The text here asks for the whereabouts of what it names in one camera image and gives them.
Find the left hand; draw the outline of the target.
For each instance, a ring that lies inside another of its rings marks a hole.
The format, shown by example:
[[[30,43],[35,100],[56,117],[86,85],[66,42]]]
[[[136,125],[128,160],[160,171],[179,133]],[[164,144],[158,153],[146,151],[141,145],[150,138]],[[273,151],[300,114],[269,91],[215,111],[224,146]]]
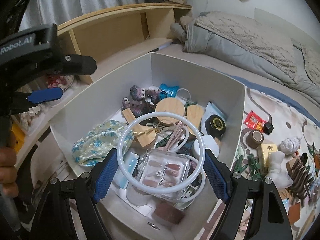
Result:
[[[15,198],[18,196],[18,186],[16,183],[17,169],[15,167],[17,154],[13,148],[14,144],[12,140],[12,133],[9,132],[6,146],[1,147],[0,181],[3,195]]]

